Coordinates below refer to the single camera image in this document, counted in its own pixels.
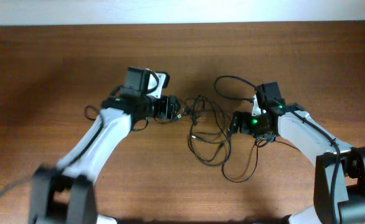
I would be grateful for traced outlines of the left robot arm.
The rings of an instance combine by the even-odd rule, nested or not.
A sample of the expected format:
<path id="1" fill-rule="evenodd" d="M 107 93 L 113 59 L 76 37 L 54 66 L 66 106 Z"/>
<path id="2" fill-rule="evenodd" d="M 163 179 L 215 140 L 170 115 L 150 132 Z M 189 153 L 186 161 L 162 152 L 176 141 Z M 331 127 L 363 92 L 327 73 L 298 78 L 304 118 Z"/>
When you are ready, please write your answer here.
<path id="1" fill-rule="evenodd" d="M 127 69 L 124 85 L 102 101 L 91 128 L 53 168 L 39 167 L 32 177 L 29 223 L 117 223 L 99 214 L 95 182 L 117 145 L 149 118 L 173 120 L 180 104 L 165 96 L 170 76 L 148 68 Z"/>

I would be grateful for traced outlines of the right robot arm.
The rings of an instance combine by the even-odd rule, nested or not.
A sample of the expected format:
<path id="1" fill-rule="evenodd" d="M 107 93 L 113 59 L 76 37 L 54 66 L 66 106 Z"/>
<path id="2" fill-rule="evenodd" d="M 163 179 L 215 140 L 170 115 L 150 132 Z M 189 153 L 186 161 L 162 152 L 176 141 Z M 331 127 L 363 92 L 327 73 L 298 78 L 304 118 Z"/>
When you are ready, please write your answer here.
<path id="1" fill-rule="evenodd" d="M 313 205 L 283 223 L 365 223 L 365 147 L 354 147 L 282 98 L 278 83 L 256 87 L 251 112 L 233 113 L 229 131 L 290 141 L 315 167 Z"/>

